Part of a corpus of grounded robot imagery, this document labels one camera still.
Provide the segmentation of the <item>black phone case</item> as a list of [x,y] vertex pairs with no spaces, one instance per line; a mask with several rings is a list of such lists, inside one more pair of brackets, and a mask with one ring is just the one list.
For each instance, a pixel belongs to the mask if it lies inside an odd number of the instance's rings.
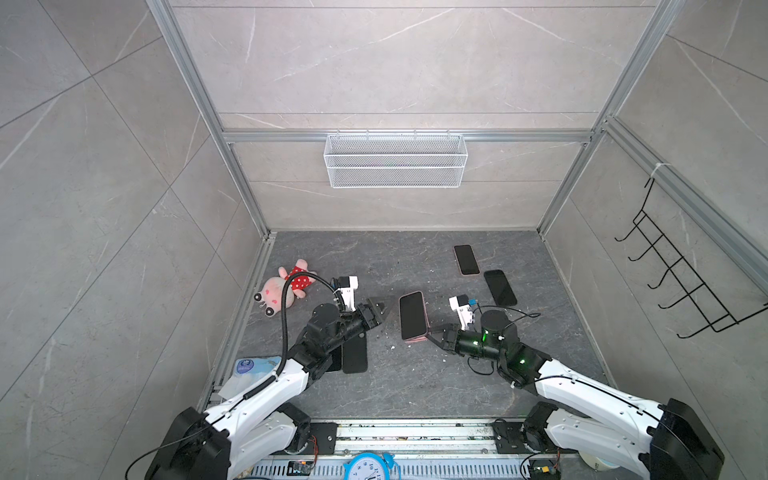
[[368,370],[368,342],[365,332],[350,338],[341,346],[342,371],[345,374],[360,374]]

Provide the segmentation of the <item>long black phone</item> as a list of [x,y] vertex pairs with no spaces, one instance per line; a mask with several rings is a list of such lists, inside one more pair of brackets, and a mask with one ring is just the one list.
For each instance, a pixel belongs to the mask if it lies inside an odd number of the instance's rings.
[[401,338],[406,343],[426,339],[429,333],[428,317],[423,293],[412,292],[399,299]]

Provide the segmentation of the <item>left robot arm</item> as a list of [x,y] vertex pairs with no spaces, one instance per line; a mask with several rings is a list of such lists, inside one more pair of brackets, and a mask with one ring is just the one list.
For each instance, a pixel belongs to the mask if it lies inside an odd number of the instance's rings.
[[233,479],[268,455],[303,448],[311,420],[290,400],[328,371],[333,351],[381,325],[387,313],[380,299],[351,312],[317,306],[274,371],[203,412],[189,407],[177,415],[145,477]]

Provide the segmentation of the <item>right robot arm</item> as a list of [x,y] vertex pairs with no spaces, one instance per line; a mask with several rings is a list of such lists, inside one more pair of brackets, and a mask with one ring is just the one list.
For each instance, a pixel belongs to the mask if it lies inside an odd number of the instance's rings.
[[531,450],[575,450],[643,479],[721,474],[725,455],[691,406],[644,399],[578,373],[523,343],[500,310],[484,312],[478,330],[448,323],[428,338],[446,352],[493,361],[512,387],[541,397],[522,428]]

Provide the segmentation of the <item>phone with pink edge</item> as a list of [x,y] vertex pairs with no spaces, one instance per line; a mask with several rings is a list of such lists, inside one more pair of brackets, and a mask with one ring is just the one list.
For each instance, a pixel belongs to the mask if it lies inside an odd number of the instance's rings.
[[453,247],[454,255],[459,271],[464,276],[479,275],[480,269],[470,245],[456,245]]

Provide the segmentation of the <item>pink pig plush toy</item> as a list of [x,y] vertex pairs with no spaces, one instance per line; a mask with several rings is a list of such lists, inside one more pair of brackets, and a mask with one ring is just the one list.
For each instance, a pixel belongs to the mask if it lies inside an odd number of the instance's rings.
[[315,279],[307,276],[299,276],[291,281],[288,279],[291,275],[307,270],[307,261],[298,259],[290,271],[280,267],[278,274],[267,279],[262,288],[256,291],[254,301],[264,310],[267,317],[273,317],[281,310],[291,307],[296,299],[306,297],[305,290]]

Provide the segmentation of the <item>wet wipes pack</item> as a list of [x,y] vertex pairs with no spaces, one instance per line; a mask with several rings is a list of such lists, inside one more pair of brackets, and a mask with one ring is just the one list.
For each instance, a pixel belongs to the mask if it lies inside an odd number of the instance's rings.
[[279,356],[247,357],[235,362],[231,377],[219,390],[219,395],[229,400],[238,394],[251,390],[257,383],[269,376],[280,364]]

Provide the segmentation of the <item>blue alarm clock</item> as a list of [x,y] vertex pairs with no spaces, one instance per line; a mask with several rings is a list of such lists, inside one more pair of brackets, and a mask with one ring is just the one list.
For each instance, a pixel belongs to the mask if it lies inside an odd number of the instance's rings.
[[344,480],[400,480],[402,470],[390,453],[361,453],[343,465]]

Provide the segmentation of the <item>cream alarm clock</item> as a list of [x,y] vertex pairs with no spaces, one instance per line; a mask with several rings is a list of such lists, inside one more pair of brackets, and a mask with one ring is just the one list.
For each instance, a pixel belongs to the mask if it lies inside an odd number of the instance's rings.
[[587,464],[590,468],[598,472],[610,471],[610,470],[615,470],[619,468],[619,466],[614,463],[611,463],[609,461],[595,457],[590,454],[580,452],[579,455],[585,464]]

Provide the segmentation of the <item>aluminium mounting rail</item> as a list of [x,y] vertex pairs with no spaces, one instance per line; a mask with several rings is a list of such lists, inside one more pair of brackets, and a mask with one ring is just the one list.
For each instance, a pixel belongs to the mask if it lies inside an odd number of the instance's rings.
[[406,455],[499,454],[492,430],[494,420],[427,419],[427,420],[337,420],[339,425],[333,455],[352,455],[367,451],[403,453]]

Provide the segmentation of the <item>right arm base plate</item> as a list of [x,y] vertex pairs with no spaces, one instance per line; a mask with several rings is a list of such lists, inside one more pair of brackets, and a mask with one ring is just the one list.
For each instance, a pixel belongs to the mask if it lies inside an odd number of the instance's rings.
[[545,431],[546,421],[496,419],[489,424],[499,454],[571,454],[575,450],[556,446]]

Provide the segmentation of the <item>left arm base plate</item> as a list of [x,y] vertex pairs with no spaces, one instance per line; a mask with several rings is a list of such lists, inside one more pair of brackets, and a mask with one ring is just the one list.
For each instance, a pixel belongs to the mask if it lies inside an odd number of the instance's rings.
[[289,455],[333,455],[338,428],[339,425],[333,422],[312,422],[300,426],[284,452]]

